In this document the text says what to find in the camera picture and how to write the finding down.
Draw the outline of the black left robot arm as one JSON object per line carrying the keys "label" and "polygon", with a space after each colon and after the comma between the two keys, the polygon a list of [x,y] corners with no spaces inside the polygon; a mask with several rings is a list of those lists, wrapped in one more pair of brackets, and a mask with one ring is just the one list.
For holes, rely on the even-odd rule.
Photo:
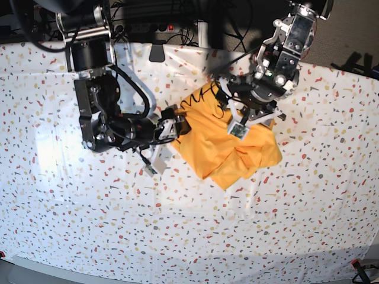
{"label": "black left robot arm", "polygon": [[291,11],[273,22],[274,34],[245,53],[252,63],[247,73],[228,74],[236,59],[214,72],[216,99],[231,112],[229,133],[247,131],[252,125],[269,127],[274,118],[286,119],[277,103],[297,88],[298,63],[309,51],[317,20],[327,20],[333,1],[290,1]]}

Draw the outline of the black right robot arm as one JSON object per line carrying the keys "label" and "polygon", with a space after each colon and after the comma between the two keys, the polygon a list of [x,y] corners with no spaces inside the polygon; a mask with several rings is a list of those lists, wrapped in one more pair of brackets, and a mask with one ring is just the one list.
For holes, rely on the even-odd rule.
{"label": "black right robot arm", "polygon": [[[171,143],[189,130],[185,115],[167,107],[159,117],[149,114],[150,102],[142,89],[117,66],[108,1],[38,1],[53,12],[64,47],[47,47],[33,35],[21,1],[10,6],[26,39],[45,52],[65,52],[79,75],[74,81],[84,147],[96,153],[146,149]],[[141,97],[140,113],[123,113],[118,104],[122,77]]]}

